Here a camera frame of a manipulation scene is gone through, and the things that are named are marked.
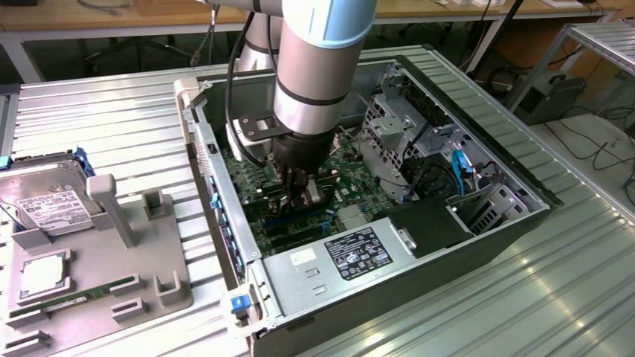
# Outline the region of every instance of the green circuit board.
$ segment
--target green circuit board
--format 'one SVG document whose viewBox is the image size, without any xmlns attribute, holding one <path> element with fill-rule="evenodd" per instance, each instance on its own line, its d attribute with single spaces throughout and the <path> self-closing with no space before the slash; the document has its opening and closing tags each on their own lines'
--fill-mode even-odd
<svg viewBox="0 0 635 357">
<path fill-rule="evenodd" d="M 338 170 L 339 179 L 319 179 L 318 187 L 335 190 L 326 207 L 294 217 L 281 218 L 270 211 L 267 193 L 282 186 L 273 164 L 261 168 L 247 161 L 238 161 L 230 149 L 222 150 L 238 197 L 246 212 L 250 228 L 265 256 L 287 251 L 297 246 L 347 229 L 338 217 L 338 210 L 358 205 L 369 221 L 397 202 L 386 195 L 375 177 L 361 160 L 357 143 L 339 137 L 339 148 L 323 164 L 321 177 Z"/>
</svg>

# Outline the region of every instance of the slotted aluminum surface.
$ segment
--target slotted aluminum surface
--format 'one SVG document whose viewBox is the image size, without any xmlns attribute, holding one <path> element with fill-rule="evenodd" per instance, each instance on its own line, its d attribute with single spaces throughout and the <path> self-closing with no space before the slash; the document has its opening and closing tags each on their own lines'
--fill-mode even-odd
<svg viewBox="0 0 635 357">
<path fill-rule="evenodd" d="M 521 122 L 455 70 L 421 47 L 366 51 L 407 56 L 566 202 L 550 220 L 491 264 L 307 351 L 305 356 L 627 356 L 635 353 L 635 234 L 619 212 L 529 136 Z M 177 199 L 195 305 L 145 326 L 68 351 L 98 356 L 246 356 L 227 335 L 219 297 L 225 284 L 202 203 L 185 170 L 170 83 L 225 67 L 24 86 L 19 154 L 82 142 L 99 173 L 114 173 L 138 198 L 167 187 Z M 157 126 L 147 125 L 157 121 Z M 132 125 L 143 123 L 142 129 Z M 32 140 L 31 135 L 44 135 Z M 6 266 L 11 243 L 0 248 Z M 0 283 L 6 283 L 0 270 Z"/>
<path fill-rule="evenodd" d="M 635 26 L 625 22 L 575 24 L 569 36 L 635 76 Z"/>
</svg>

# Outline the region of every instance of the motherboard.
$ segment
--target motherboard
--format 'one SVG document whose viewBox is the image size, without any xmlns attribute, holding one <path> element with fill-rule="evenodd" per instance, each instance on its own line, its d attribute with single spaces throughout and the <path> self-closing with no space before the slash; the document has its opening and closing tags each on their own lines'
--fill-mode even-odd
<svg viewBox="0 0 635 357">
<path fill-rule="evenodd" d="M 386 195 L 379 177 L 365 165 L 359 151 L 365 140 L 362 135 L 338 134 L 318 180 L 319 188 L 330 193 L 330 202 L 322 208 L 293 216 L 273 213 L 270 207 L 273 192 L 282 186 L 274 165 L 257 167 L 249 161 L 238 161 L 230 149 L 223 150 L 250 228 L 265 256 L 365 225 L 378 212 L 398 204 Z"/>
</svg>

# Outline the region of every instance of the wooden tabletop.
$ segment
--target wooden tabletop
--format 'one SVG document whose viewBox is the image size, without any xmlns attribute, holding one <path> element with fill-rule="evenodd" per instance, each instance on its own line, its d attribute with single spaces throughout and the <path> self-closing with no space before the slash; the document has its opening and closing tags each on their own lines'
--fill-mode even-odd
<svg viewBox="0 0 635 357">
<path fill-rule="evenodd" d="M 96 4 L 111 3 L 111 0 L 95 0 Z M 605 11 L 622 6 L 618 0 L 599 0 Z M 510 11 L 514 0 L 507 4 L 493 6 L 489 14 L 502 15 Z M 453 1 L 442 6 L 433 0 L 379 0 L 378 18 L 409 18 L 438 16 L 478 16 L 483 7 L 458 5 Z M 590 13 L 587 7 L 555 9 L 542 0 L 525 0 L 519 13 Z M 163 16 L 143 16 L 136 7 L 122 9 L 120 16 L 112 16 L 103 11 L 83 7 L 76 0 L 40 0 L 35 7 L 0 7 L 0 28 L 4 30 L 78 30 L 88 28 L 126 28 L 162 25 L 201 25 L 210 21 L 210 13 L 173 14 Z M 239 23 L 246 21 L 246 13 L 233 7 L 225 7 L 219 14 L 219 23 Z"/>
</svg>

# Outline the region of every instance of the power supply label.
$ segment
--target power supply label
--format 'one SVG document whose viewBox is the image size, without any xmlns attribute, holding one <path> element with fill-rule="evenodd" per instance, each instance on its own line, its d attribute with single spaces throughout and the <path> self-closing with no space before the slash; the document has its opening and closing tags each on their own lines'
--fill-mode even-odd
<svg viewBox="0 0 635 357">
<path fill-rule="evenodd" d="M 371 227 L 325 243 L 345 280 L 354 280 L 394 262 Z"/>
<path fill-rule="evenodd" d="M 74 190 L 22 199 L 16 203 L 38 227 L 47 232 L 91 220 L 87 208 Z"/>
</svg>

